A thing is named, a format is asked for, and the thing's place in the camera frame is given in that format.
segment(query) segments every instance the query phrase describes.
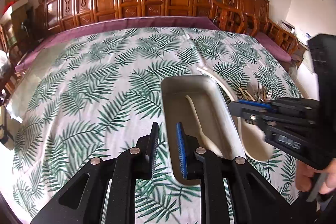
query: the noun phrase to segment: red object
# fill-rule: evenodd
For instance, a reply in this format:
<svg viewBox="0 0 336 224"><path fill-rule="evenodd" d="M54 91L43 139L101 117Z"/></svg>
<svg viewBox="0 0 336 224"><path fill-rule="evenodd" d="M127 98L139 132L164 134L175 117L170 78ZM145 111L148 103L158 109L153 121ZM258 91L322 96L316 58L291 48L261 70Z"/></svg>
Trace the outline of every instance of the red object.
<svg viewBox="0 0 336 224"><path fill-rule="evenodd" d="M5 8L3 9L3 14L5 14L5 12L8 10L9 7L11 7L16 1L13 0L9 3L7 3L7 5L5 6Z"/></svg>

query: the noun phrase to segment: tablecloth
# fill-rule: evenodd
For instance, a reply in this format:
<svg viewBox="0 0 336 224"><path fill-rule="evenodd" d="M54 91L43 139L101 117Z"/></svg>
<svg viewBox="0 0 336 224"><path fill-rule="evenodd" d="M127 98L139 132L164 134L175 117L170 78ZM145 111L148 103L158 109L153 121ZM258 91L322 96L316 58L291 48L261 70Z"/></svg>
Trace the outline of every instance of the tablecloth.
<svg viewBox="0 0 336 224"><path fill-rule="evenodd" d="M136 181L136 223L199 223L199 186L184 187L170 175L160 83L200 74L201 58L240 98L239 87L249 82L274 97L301 97L280 64L247 35L151 27L73 39L37 86L17 134L16 202L34 217L89 159L117 157L156 121L156 169L152 180ZM268 162L248 161L289 203L296 199L292 156L275 149ZM229 212L232 218L231 205Z"/></svg>

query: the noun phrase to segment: person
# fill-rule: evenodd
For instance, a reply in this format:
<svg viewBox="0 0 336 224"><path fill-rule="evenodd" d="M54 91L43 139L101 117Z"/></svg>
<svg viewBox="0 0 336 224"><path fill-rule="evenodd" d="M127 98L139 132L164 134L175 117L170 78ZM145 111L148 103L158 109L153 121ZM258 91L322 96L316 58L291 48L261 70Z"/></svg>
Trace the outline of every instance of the person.
<svg viewBox="0 0 336 224"><path fill-rule="evenodd" d="M328 176L320 189L320 194L328 194L336 188L336 159L333 159L324 170L316 170L298 160L295 178L296 188L301 192L310 191L311 178L315 173L328 173Z"/></svg>
<svg viewBox="0 0 336 224"><path fill-rule="evenodd" d="M301 192L308 192L311 189L311 178L315 173L328 173L316 201L320 205L320 212L328 206L331 198L336 192L336 159L333 159L324 170L316 170L309 165L297 160L295 186Z"/></svg>

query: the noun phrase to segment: human hand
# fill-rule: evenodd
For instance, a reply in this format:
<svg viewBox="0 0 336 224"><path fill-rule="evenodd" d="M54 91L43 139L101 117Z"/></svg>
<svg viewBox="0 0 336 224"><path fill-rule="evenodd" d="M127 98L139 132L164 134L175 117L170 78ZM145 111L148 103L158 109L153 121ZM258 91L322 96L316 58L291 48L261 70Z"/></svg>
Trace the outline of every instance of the human hand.
<svg viewBox="0 0 336 224"><path fill-rule="evenodd" d="M297 160L295 186L301 192L311 189L311 179L315 173L328 173L323 183L320 194L327 194L336 188L336 159L333 159L324 170L316 170L307 164Z"/></svg>

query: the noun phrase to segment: metal screw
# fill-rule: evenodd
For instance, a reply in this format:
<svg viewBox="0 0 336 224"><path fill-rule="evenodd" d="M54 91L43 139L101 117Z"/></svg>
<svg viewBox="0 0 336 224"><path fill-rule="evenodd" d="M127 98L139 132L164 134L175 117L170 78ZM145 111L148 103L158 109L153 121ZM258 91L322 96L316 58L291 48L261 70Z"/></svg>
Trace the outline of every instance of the metal screw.
<svg viewBox="0 0 336 224"><path fill-rule="evenodd" d="M203 147L197 147L196 148L196 153L197 154L204 154L207 150Z"/></svg>
<svg viewBox="0 0 336 224"><path fill-rule="evenodd" d="M275 127L275 126L277 125L276 122L267 122L267 124L268 124L269 126L273 126L273 127Z"/></svg>
<svg viewBox="0 0 336 224"><path fill-rule="evenodd" d="M245 159L242 158L242 157L237 157L236 158L236 163L238 163L238 164L244 164L245 163Z"/></svg>
<svg viewBox="0 0 336 224"><path fill-rule="evenodd" d="M130 152L131 154L137 154L137 153L140 152L140 149L137 148L137 147L132 147L132 148L129 150L129 152Z"/></svg>
<svg viewBox="0 0 336 224"><path fill-rule="evenodd" d="M97 165L97 164L100 163L100 158L94 157L94 158L92 158L92 159L90 160L90 163L91 163L92 165Z"/></svg>

